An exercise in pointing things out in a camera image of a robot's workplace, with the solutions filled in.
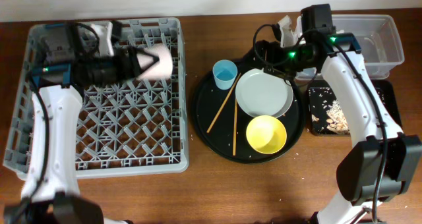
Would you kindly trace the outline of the pink plastic cup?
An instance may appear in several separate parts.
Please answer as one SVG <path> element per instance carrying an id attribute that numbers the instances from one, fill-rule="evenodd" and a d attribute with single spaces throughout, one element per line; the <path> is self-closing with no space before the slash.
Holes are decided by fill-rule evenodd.
<path id="1" fill-rule="evenodd" d="M 173 71 L 173 61 L 170 50 L 162 43 L 155 44 L 160 47 L 160 72 L 159 74 L 140 74 L 137 80 L 160 80 L 168 79 L 171 77 Z"/>

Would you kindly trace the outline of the grey round plate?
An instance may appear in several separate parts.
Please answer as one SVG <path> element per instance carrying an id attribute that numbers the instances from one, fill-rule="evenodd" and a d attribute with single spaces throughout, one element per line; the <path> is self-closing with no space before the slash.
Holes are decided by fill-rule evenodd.
<path id="1" fill-rule="evenodd" d="M 284 115 L 293 102 L 293 89 L 281 78 L 251 69 L 239 79 L 235 97 L 240 108 L 251 117 Z"/>

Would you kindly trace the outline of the wooden chopstick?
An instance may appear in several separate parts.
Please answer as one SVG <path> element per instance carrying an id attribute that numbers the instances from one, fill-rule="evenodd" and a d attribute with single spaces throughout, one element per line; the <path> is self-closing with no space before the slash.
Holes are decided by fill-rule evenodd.
<path id="1" fill-rule="evenodd" d="M 226 103 L 227 103 L 228 99 L 230 98 L 230 96 L 231 96 L 231 94 L 232 94 L 233 90 L 235 89 L 235 86 L 236 86 L 237 82 L 239 81 L 240 77 L 241 77 L 241 74 L 239 74 L 239 75 L 237 76 L 237 78 L 235 79 L 235 82 L 233 83 L 232 87 L 229 89 L 229 92 L 227 93 L 227 95 L 226 95 L 225 99 L 223 100 L 223 102 L 222 102 L 222 104 L 221 104 L 220 108 L 218 109 L 218 111 L 217 111 L 217 113 L 215 114 L 215 116 L 214 116 L 214 118 L 213 118 L 213 120 L 212 120 L 212 122 L 211 122 L 210 126 L 208 127 L 208 129 L 207 129 L 207 131 L 206 131 L 206 133 L 207 133 L 207 134 L 208 134 L 208 133 L 210 133 L 210 131 L 212 130 L 212 128 L 213 128 L 213 126 L 214 126 L 214 124 L 216 123 L 216 121 L 217 121 L 218 117 L 220 116 L 220 114 L 221 114 L 222 110 L 224 109 L 224 107 L 225 107 L 225 105 L 226 105 Z"/>
<path id="2" fill-rule="evenodd" d="M 236 155 L 237 149 L 237 99 L 234 102 L 234 112 L 233 112 L 233 148 L 232 148 L 232 156 Z"/>

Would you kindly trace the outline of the blue plastic cup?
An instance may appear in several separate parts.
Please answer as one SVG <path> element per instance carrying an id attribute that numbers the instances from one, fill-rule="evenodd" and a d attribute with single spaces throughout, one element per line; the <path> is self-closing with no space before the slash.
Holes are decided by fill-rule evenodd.
<path id="1" fill-rule="evenodd" d="M 230 60 L 220 60 L 212 68 L 216 86 L 221 90 L 230 89 L 237 78 L 237 65 Z"/>

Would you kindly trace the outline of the noodle food scraps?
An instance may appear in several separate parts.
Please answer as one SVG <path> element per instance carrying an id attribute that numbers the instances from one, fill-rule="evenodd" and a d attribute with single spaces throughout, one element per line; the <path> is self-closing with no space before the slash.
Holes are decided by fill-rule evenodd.
<path id="1" fill-rule="evenodd" d="M 329 87 L 308 91 L 311 124 L 316 135 L 349 135 L 349 127 L 340 103 Z"/>

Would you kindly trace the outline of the yellow bowl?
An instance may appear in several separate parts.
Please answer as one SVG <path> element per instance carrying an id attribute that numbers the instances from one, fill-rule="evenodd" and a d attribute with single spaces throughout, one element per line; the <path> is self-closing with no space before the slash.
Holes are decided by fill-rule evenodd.
<path id="1" fill-rule="evenodd" d="M 287 130 L 277 118 L 261 115 L 247 125 L 246 138 L 252 149 L 260 154 L 279 152 L 287 142 Z"/>

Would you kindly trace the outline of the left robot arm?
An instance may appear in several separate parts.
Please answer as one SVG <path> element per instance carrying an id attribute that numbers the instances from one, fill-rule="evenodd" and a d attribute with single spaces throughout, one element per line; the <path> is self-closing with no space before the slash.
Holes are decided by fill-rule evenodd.
<path id="1" fill-rule="evenodd" d="M 42 63 L 27 72 L 34 105 L 30 168 L 20 203 L 4 209 L 5 223 L 107 223 L 100 206 L 80 196 L 76 180 L 76 124 L 84 89 L 172 74 L 171 52 L 162 43 L 114 49 L 123 31 L 119 21 L 87 26 L 96 39 L 92 49 L 83 46 L 81 23 L 46 26 L 49 34 L 59 28 L 73 58 Z"/>

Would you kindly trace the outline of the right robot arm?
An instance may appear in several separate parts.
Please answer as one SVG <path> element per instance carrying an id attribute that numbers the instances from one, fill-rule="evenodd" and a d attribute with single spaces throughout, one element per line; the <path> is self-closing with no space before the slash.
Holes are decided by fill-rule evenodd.
<path id="1" fill-rule="evenodd" d="M 314 68 L 331 87 L 346 118 L 352 149 L 338 165 L 337 194 L 311 223 L 358 223 L 377 208 L 407 192 L 421 159 L 421 141 L 407 135 L 379 98 L 365 68 L 356 37 L 339 33 L 330 5 L 312 5 L 301 11 L 301 35 L 284 45 L 280 23 L 271 26 L 276 43 L 269 59 L 260 59 L 265 73 L 293 80 L 298 72 Z"/>

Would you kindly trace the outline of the grey dishwasher rack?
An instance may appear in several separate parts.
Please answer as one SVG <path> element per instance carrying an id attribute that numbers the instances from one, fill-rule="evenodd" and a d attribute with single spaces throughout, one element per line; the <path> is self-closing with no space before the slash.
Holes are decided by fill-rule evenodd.
<path id="1" fill-rule="evenodd" d="M 189 166 L 189 149 L 181 23 L 172 17 L 118 21 L 123 32 L 114 49 L 165 44 L 171 51 L 173 72 L 166 80 L 132 80 L 85 90 L 76 126 L 76 176 L 95 179 L 183 172 Z M 33 25 L 28 32 L 4 152 L 3 165 L 22 180 L 29 171 L 34 124 L 32 92 L 25 74 L 47 51 L 48 56 L 72 56 L 66 35 L 51 38 L 45 25 Z"/>

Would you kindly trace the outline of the round black tray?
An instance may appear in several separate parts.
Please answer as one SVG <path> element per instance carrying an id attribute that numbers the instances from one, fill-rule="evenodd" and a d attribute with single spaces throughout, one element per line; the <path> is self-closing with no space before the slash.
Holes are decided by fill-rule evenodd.
<path id="1" fill-rule="evenodd" d="M 299 89 L 294 88 L 293 102 L 288 111 L 278 118 L 287 130 L 285 146 L 274 154 L 260 154 L 250 147 L 246 138 L 246 129 L 253 119 L 241 109 L 237 113 L 237 149 L 232 156 L 233 148 L 233 112 L 235 94 L 228 99 L 210 133 L 206 133 L 215 114 L 220 108 L 228 91 L 220 90 L 215 84 L 211 71 L 199 81 L 193 94 L 190 113 L 193 126 L 201 140 L 218 155 L 238 163 L 265 163 L 286 154 L 300 138 L 306 123 L 305 103 Z"/>

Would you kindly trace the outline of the black rectangular tray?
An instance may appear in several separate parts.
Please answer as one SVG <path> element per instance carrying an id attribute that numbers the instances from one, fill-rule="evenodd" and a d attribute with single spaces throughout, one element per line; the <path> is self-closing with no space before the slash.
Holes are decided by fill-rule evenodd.
<path id="1" fill-rule="evenodd" d="M 372 83 L 387 112 L 402 127 L 391 83 L 387 80 L 372 80 Z M 349 136 L 345 115 L 327 82 L 315 80 L 310 84 L 307 95 L 313 134 L 317 136 Z"/>

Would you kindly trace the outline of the clear plastic bin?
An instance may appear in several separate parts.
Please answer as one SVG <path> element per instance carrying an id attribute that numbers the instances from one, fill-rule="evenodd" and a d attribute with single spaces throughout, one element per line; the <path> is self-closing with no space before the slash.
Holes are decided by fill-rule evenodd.
<path id="1" fill-rule="evenodd" d="M 340 32 L 352 33 L 362 48 L 367 73 L 372 79 L 385 79 L 405 61 L 394 19 L 386 14 L 334 14 L 333 25 Z"/>

